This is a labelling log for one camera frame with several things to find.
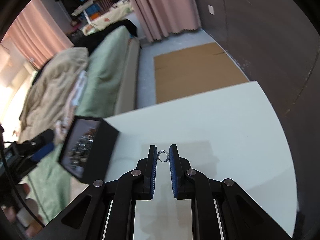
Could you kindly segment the black jewelry box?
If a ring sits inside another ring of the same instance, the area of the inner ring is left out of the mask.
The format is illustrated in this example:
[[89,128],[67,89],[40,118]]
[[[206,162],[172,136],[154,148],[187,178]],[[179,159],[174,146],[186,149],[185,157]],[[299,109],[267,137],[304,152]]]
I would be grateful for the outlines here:
[[104,180],[120,132],[103,118],[75,116],[58,163],[83,184]]

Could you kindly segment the green bed sheet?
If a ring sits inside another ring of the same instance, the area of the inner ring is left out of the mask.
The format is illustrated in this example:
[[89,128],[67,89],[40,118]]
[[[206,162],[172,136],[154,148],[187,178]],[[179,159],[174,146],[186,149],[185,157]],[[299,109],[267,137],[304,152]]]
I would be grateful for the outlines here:
[[[130,39],[129,31],[121,26],[109,33],[89,55],[84,70],[88,80],[76,115],[106,118],[113,114]],[[29,197],[37,201],[45,223],[70,202],[71,176],[57,162],[64,139],[64,135],[54,133],[54,149],[24,178],[31,187]]]

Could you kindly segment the beige blanket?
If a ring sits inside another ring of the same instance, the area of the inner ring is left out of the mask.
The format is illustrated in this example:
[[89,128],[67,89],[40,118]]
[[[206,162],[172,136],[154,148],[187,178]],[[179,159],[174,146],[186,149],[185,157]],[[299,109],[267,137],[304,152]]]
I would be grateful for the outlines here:
[[47,129],[54,129],[88,61],[87,48],[71,47],[57,53],[47,62],[25,98],[20,114],[19,142],[31,140]]

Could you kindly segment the pink curtain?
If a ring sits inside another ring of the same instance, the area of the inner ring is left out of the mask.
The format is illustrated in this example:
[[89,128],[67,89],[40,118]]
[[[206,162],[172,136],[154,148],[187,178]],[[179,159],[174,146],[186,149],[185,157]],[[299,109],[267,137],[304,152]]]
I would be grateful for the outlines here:
[[41,0],[31,0],[25,6],[6,36],[38,69],[55,54],[73,46]]
[[130,2],[149,42],[201,27],[195,0],[130,0]]

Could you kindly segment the flat brown cardboard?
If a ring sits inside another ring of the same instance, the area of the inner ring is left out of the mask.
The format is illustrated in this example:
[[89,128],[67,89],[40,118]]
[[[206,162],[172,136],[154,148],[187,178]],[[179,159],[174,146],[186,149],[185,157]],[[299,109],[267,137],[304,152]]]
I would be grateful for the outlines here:
[[157,103],[248,81],[216,42],[156,56],[154,64]]

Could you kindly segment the black clothing on bed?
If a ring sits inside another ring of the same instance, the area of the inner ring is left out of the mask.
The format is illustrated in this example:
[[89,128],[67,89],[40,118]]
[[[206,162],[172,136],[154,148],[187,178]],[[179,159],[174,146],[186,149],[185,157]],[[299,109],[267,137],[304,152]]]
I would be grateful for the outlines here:
[[138,37],[137,27],[128,19],[111,23],[105,29],[89,35],[85,35],[78,29],[66,36],[75,47],[85,47],[88,50],[88,54],[91,55],[109,33],[121,26],[125,26],[132,36]]

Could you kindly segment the beige bed frame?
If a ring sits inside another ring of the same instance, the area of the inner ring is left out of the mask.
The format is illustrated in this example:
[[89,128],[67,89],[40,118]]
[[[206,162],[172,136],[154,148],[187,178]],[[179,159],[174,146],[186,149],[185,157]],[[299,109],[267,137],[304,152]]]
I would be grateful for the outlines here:
[[125,59],[124,71],[114,108],[114,115],[126,113],[136,108],[139,54],[139,40],[137,38],[132,38]]

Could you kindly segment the white wall socket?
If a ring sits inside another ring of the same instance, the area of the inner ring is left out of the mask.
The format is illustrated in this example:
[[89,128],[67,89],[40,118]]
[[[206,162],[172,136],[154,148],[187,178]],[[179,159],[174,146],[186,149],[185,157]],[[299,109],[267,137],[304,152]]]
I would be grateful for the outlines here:
[[208,5],[208,11],[209,11],[210,14],[215,15],[213,6]]

